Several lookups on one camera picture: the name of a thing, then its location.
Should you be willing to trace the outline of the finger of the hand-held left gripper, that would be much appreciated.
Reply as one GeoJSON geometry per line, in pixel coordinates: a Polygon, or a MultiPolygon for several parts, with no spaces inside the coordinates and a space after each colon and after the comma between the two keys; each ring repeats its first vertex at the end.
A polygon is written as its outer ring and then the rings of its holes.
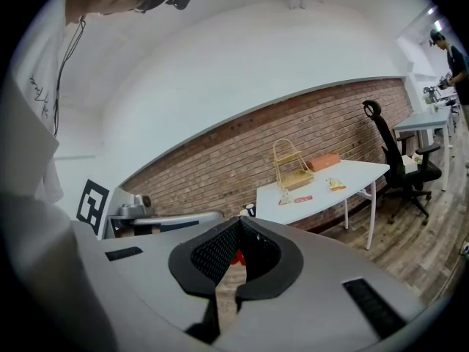
{"type": "Polygon", "coordinates": [[[203,213],[186,214],[180,216],[151,216],[132,220],[134,232],[152,232],[154,229],[160,232],[168,232],[209,221],[217,221],[224,218],[220,211],[209,211],[203,213]]]}

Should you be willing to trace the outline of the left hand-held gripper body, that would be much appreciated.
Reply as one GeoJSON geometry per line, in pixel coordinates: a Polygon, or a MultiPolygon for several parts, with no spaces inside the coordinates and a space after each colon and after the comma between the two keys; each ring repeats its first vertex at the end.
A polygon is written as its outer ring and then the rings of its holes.
{"type": "Polygon", "coordinates": [[[115,238],[117,230],[135,219],[150,217],[154,208],[146,195],[131,194],[119,187],[113,191],[88,179],[76,218],[90,225],[99,240],[115,238]]]}

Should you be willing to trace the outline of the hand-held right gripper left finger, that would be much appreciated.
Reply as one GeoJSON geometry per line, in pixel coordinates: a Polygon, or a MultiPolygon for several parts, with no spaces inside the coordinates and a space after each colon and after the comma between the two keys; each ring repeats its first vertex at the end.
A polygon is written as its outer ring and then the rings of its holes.
{"type": "Polygon", "coordinates": [[[236,250],[236,219],[104,241],[80,225],[89,349],[239,351],[220,332],[215,296],[236,250]]]}

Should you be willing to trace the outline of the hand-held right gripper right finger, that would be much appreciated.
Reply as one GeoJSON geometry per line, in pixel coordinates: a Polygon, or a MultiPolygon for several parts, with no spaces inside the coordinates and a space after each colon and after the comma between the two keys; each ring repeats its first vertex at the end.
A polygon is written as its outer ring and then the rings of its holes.
{"type": "Polygon", "coordinates": [[[247,278],[224,351],[359,351],[398,332],[420,299],[354,249],[321,235],[242,217],[247,278]]]}

